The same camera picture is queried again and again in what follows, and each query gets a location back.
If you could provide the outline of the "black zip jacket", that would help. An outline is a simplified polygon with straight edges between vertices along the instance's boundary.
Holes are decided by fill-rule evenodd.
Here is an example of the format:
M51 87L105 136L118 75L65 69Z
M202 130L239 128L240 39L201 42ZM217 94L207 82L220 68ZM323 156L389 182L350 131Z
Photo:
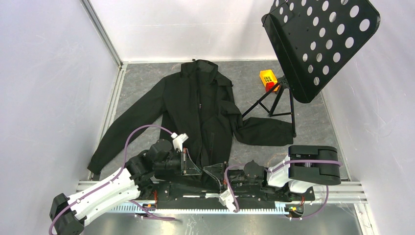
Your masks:
M99 174L148 124L162 119L162 139L185 133L184 147L199 167L227 162L233 140L259 146L286 146L294 141L292 125L272 118L243 119L232 82L210 61L183 63L162 78L121 114L106 131L88 165Z

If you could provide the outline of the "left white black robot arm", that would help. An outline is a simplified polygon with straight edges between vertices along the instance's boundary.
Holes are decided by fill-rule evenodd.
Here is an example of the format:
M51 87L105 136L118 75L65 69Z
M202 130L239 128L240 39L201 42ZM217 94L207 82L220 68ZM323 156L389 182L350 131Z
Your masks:
M156 190L151 180L156 171L177 176L202 174L186 148L160 139L106 179L71 196L55 196L49 213L49 233L79 235L93 220L117 205L137 198L149 199Z

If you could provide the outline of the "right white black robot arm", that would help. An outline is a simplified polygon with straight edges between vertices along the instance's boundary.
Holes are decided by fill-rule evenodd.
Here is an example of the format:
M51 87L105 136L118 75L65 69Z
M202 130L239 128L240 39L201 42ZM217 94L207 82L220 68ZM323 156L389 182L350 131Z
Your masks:
M287 199L295 200L314 185L339 185L341 166L335 147L292 145L287 156L272 167L255 161L233 166L222 163L205 166L203 172L214 179L220 190L228 185L234 192L248 186L271 192L282 189Z

